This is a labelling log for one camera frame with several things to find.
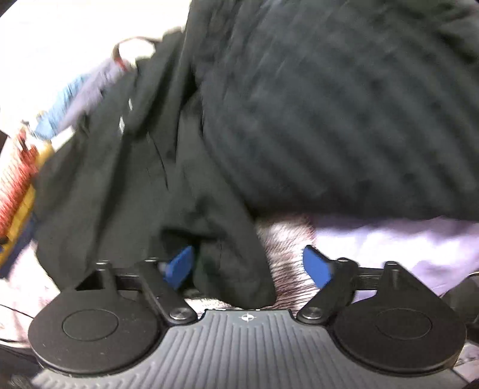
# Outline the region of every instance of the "purple fabric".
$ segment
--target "purple fabric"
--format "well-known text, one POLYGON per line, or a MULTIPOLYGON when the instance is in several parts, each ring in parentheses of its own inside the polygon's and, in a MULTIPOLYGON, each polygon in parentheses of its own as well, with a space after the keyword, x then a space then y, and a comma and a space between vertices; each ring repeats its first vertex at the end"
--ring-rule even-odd
MULTIPOLYGON (((396 261, 436 294, 479 269, 479 224, 435 218, 425 221, 315 218, 315 246, 332 259, 347 257, 362 267, 396 261)), ((371 292, 358 293, 357 299, 371 292)))
POLYGON ((92 70, 89 78, 71 102, 58 128, 60 131, 74 125, 82 114, 88 114, 102 99, 102 91, 115 83, 124 73, 123 67, 108 58, 96 69, 92 70))

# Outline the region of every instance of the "yellow fabric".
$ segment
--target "yellow fabric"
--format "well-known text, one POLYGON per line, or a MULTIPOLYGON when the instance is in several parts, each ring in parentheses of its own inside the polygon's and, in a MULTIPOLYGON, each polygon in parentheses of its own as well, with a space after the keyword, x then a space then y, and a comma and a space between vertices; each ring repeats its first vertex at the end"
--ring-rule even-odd
MULTIPOLYGON (((53 147, 50 143, 46 143, 45 148, 40 150, 38 157, 36 158, 35 165, 40 169, 45 161, 54 153, 53 147)), ((7 260, 10 252, 14 248, 18 237, 21 235, 25 223, 28 220, 28 217, 33 209, 33 203, 35 200, 35 189, 33 185, 30 185, 28 188, 25 197, 23 198, 22 203, 17 209, 17 213, 13 217, 11 222, 10 229, 8 230, 8 243, 2 246, 3 251, 0 252, 0 266, 7 260)))

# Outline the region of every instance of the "gray gripper base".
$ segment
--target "gray gripper base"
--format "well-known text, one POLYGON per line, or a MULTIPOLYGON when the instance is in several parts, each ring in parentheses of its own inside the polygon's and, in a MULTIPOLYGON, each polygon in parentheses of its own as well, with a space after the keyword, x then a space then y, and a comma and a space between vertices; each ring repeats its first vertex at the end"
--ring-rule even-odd
POLYGON ((150 356, 123 373, 72 378, 44 370, 33 384, 40 389, 459 389, 466 382, 451 370, 419 378, 375 373, 345 357, 323 327, 272 310, 207 311, 198 323, 169 329, 150 356))

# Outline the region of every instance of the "screw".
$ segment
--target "screw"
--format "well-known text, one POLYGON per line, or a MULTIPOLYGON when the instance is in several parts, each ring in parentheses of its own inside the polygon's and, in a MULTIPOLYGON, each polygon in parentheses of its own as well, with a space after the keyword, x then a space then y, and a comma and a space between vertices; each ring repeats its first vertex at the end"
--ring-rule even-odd
POLYGON ((323 310, 318 307, 307 307, 303 310, 303 312, 301 312, 301 314, 306 319, 321 319, 321 317, 323 316, 323 310))
POLYGON ((180 307, 174 308, 170 312, 170 316, 175 320, 186 320, 190 318, 192 315, 192 311, 189 308, 180 307))

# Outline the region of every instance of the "black cable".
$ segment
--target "black cable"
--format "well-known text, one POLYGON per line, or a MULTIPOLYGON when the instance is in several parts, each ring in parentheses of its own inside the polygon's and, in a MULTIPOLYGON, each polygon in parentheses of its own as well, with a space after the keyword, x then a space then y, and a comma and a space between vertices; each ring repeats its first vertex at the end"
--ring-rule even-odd
MULTIPOLYGON (((25 312, 21 312, 21 311, 15 309, 15 308, 8 307, 8 306, 3 305, 3 304, 0 304, 0 307, 11 309, 14 312, 20 313, 21 315, 25 315, 25 316, 28 316, 29 318, 33 319, 33 316, 30 316, 29 314, 27 314, 25 312)), ((14 339, 3 339, 3 338, 0 338, 0 342, 4 342, 4 343, 24 343, 23 341, 18 341, 18 340, 14 340, 14 339)))

